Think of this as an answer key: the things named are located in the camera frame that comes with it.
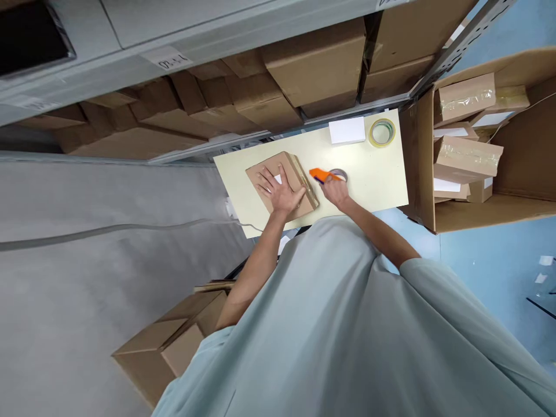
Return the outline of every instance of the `white paper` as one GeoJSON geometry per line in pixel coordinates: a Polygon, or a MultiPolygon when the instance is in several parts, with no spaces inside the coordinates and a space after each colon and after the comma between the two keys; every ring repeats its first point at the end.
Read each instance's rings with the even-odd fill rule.
{"type": "Polygon", "coordinates": [[[550,266],[554,262],[554,257],[550,255],[542,255],[539,259],[539,264],[543,266],[550,266]]]}
{"type": "Polygon", "coordinates": [[[462,185],[458,184],[457,182],[439,180],[438,178],[434,178],[434,190],[460,192],[462,190],[462,185]]]}
{"type": "Polygon", "coordinates": [[[6,98],[5,100],[2,100],[1,103],[14,107],[38,111],[40,113],[44,113],[52,108],[61,106],[60,103],[57,103],[55,101],[48,101],[39,97],[26,96],[25,94],[19,94],[18,96],[6,98]]]}
{"type": "Polygon", "coordinates": [[[494,113],[491,115],[484,115],[483,117],[481,117],[481,119],[479,119],[477,123],[473,125],[473,127],[499,125],[513,113],[514,112],[503,112],[494,113]]]}
{"type": "Polygon", "coordinates": [[[543,274],[538,274],[537,279],[535,280],[535,284],[542,284],[546,280],[547,276],[543,274]]]}
{"type": "Polygon", "coordinates": [[[193,63],[186,58],[180,51],[172,46],[163,46],[141,54],[141,56],[164,71],[175,70],[176,68],[186,67],[193,63]]]}
{"type": "Polygon", "coordinates": [[[330,122],[328,127],[332,145],[348,145],[366,140],[365,120],[362,117],[330,122]]]}
{"type": "Polygon", "coordinates": [[[434,129],[433,130],[434,137],[442,137],[444,135],[447,136],[469,136],[467,134],[467,130],[462,127],[454,127],[452,129],[434,129]]]}

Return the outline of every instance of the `right hand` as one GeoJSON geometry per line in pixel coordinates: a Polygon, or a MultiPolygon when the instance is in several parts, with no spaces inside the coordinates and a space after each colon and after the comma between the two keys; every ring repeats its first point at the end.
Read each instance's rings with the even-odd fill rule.
{"type": "Polygon", "coordinates": [[[324,196],[328,199],[328,201],[330,201],[343,213],[345,213],[345,210],[350,202],[353,201],[349,196],[346,181],[335,180],[332,177],[328,177],[324,184],[320,184],[320,188],[323,189],[324,196]]]}

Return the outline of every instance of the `left hand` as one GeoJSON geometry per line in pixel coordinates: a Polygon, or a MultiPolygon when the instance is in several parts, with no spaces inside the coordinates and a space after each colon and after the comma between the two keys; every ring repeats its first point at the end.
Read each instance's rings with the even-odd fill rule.
{"type": "Polygon", "coordinates": [[[305,195],[306,189],[305,186],[302,186],[299,191],[293,192],[284,167],[280,164],[278,169],[280,170],[282,183],[280,184],[276,181],[270,171],[263,167],[262,172],[257,173],[257,177],[262,180],[264,186],[257,184],[257,191],[270,199],[274,211],[289,214],[299,206],[299,202],[303,195],[305,195]]]}

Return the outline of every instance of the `light yellow tabletop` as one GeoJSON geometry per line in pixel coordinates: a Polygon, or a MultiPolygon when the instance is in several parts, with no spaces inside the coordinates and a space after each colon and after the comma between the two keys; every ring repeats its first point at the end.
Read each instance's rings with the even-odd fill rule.
{"type": "MultiPolygon", "coordinates": [[[[239,221],[264,229],[269,213],[245,170],[282,151],[297,155],[320,203],[315,211],[287,223],[284,230],[308,226],[320,218],[341,214],[324,197],[317,181],[309,175],[309,170],[312,168],[321,168],[325,171],[340,168],[346,171],[349,177],[347,186],[350,196],[369,211],[406,205],[407,187],[398,110],[365,117],[365,132],[367,140],[364,142],[333,147],[330,143],[330,131],[325,127],[216,156],[214,158],[216,167],[239,221]],[[377,148],[368,140],[371,126],[378,119],[388,119],[396,127],[394,140],[384,148],[377,148]]],[[[244,226],[243,231],[246,237],[261,235],[249,226],[244,226]]]]}

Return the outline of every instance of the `open cardboard box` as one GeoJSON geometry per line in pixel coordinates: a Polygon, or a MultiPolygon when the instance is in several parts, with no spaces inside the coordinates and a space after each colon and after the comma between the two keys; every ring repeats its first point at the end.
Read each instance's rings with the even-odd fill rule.
{"type": "Polygon", "coordinates": [[[410,219],[435,233],[556,215],[556,47],[531,49],[460,71],[434,84],[400,113],[410,219]],[[434,205],[433,97],[440,87],[494,72],[496,87],[525,85],[531,107],[502,127],[491,143],[504,147],[493,195],[483,204],[434,205]]]}

